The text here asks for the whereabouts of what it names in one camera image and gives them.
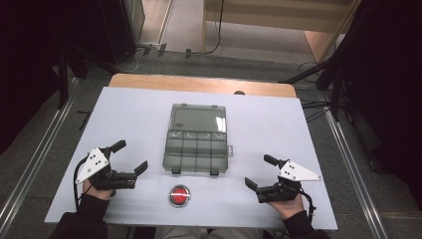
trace sleeve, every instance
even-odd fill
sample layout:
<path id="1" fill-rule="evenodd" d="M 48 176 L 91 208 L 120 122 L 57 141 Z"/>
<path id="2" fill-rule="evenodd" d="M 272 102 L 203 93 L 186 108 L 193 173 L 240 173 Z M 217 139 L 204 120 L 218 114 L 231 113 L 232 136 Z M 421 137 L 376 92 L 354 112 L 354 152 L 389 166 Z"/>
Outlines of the sleeve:
<path id="1" fill-rule="evenodd" d="M 106 239 L 107 227 L 103 218 L 109 201 L 83 195 L 77 212 L 66 212 L 50 239 Z"/>
<path id="2" fill-rule="evenodd" d="M 292 239 L 328 239 L 322 231 L 315 231 L 307 217 L 307 212 L 302 211 L 283 221 Z"/>

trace black panel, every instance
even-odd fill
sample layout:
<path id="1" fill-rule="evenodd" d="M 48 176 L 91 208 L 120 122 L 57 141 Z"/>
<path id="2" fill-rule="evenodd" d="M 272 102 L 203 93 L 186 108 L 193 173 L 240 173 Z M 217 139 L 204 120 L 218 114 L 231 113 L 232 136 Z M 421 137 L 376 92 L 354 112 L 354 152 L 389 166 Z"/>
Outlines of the black panel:
<path id="1" fill-rule="evenodd" d="M 59 85 L 45 46 L 27 31 L 24 12 L 0 1 L 0 153 Z"/>
<path id="2" fill-rule="evenodd" d="M 136 49 L 122 0 L 86 1 L 71 31 L 73 44 L 106 62 L 118 63 Z"/>
<path id="3" fill-rule="evenodd" d="M 345 77 L 346 95 L 381 142 L 368 147 L 372 156 L 409 184 L 422 207 L 419 9 L 415 1 L 380 1 L 353 39 Z"/>

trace red button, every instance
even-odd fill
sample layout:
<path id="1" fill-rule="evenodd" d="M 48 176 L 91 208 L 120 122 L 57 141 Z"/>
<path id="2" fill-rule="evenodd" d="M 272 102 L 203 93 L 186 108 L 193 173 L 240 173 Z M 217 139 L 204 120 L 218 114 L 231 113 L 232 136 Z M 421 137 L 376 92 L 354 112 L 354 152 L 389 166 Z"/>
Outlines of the red button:
<path id="1" fill-rule="evenodd" d="M 190 198 L 190 192 L 187 187 L 183 185 L 177 185 L 170 191 L 170 202 L 173 206 L 182 207 Z"/>

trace white table surface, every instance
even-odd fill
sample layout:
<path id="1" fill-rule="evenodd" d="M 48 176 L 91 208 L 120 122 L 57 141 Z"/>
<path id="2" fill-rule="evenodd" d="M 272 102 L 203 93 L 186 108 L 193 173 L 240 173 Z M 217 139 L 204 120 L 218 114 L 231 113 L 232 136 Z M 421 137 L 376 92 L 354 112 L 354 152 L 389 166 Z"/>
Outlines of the white table surface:
<path id="1" fill-rule="evenodd" d="M 226 173 L 172 175 L 162 167 L 171 107 L 180 103 L 226 107 L 228 144 L 234 151 Z M 118 190 L 110 200 L 107 223 L 281 228 L 279 214 L 268 204 L 258 203 L 255 192 L 245 186 L 245 176 L 259 186 L 277 181 L 278 168 L 266 163 L 264 154 L 289 158 L 322 175 L 299 99 L 104 88 L 45 222 L 57 223 L 63 213 L 76 210 L 73 173 L 78 162 L 93 147 L 111 146 L 121 139 L 127 146 L 111 155 L 112 169 L 133 172 L 145 160 L 149 168 L 134 189 Z M 191 191 L 182 208 L 168 200 L 176 184 Z M 303 188 L 317 207 L 313 227 L 336 230 L 324 181 L 303 182 Z"/>

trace wooden table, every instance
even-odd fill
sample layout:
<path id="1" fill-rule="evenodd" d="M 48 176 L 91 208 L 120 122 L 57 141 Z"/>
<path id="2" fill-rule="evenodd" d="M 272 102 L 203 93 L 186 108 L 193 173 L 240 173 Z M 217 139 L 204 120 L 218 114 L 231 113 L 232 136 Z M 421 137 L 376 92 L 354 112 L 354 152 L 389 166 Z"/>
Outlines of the wooden table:
<path id="1" fill-rule="evenodd" d="M 251 96 L 295 98 L 293 86 L 288 84 L 258 83 L 243 80 L 192 78 L 158 75 L 116 74 L 110 87 L 143 88 L 165 91 L 234 94 L 241 91 Z"/>
<path id="2" fill-rule="evenodd" d="M 202 49 L 206 22 L 219 22 L 222 0 L 204 0 Z M 360 0 L 225 0 L 222 22 L 304 30 L 317 62 L 346 33 Z"/>

